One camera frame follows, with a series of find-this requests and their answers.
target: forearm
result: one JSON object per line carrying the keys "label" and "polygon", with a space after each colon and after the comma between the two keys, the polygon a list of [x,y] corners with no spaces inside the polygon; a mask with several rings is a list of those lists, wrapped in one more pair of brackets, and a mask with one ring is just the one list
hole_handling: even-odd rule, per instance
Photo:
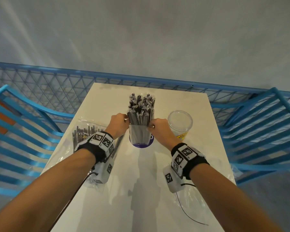
{"label": "forearm", "polygon": [[282,231],[238,187],[208,164],[197,165],[189,176],[225,231]]}
{"label": "forearm", "polygon": [[95,162],[81,149],[47,170],[0,211],[0,232],[48,231]]}

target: clear plastic cup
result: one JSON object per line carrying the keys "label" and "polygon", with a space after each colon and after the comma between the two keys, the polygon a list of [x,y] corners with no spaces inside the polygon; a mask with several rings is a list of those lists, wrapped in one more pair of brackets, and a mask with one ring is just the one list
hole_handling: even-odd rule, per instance
{"label": "clear plastic cup", "polygon": [[175,136],[184,140],[193,125],[193,119],[187,112],[176,110],[169,114],[168,123]]}

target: blue metal chair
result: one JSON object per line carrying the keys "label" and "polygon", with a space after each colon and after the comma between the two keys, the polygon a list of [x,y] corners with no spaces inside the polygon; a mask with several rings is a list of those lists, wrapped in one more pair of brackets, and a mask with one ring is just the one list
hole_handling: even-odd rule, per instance
{"label": "blue metal chair", "polygon": [[290,170],[290,104],[276,88],[244,102],[212,104],[236,111],[218,126],[229,162],[245,183],[276,171]]}
{"label": "blue metal chair", "polygon": [[[2,157],[0,157],[0,170],[2,170],[2,172],[0,171],[0,183],[11,186],[0,187],[0,195],[14,197],[41,174],[46,165],[45,159],[48,160],[51,156],[51,154],[37,151],[23,142],[31,143],[40,149],[42,148],[45,152],[55,150],[64,133],[50,116],[72,119],[74,115],[56,112],[38,105],[8,85],[0,88],[0,113],[16,122],[16,125],[11,125],[0,119],[0,127],[8,131],[6,134],[0,132],[0,156]],[[20,167],[19,164],[28,166],[28,168]],[[24,176],[27,180],[3,174],[6,172],[15,173],[16,176]]]}

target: yellow label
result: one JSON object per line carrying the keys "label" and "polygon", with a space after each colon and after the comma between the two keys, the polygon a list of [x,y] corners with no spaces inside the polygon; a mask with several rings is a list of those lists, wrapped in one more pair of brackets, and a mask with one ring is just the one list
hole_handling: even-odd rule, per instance
{"label": "yellow label", "polygon": [[185,139],[185,136],[187,135],[188,132],[185,132],[181,135],[178,135],[177,138],[179,138],[180,140],[184,140]]}

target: white table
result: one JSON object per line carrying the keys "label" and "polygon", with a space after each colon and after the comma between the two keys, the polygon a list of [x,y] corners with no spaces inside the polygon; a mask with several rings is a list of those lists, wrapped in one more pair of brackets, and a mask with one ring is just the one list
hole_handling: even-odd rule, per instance
{"label": "white table", "polygon": [[[46,169],[67,149],[72,153],[71,133],[78,119],[107,125],[113,114],[127,112],[131,93],[156,97],[155,118],[167,118],[174,110],[188,112],[193,127],[185,142],[193,144],[213,167],[235,182],[206,94],[100,83],[93,84]],[[195,204],[195,214],[187,212],[195,220],[205,217],[209,226],[204,226],[189,219],[175,203],[162,173],[170,162],[170,152],[156,140],[139,149],[129,142],[127,131],[107,184],[99,189],[81,187],[52,231],[223,231],[210,211],[207,216]]]}

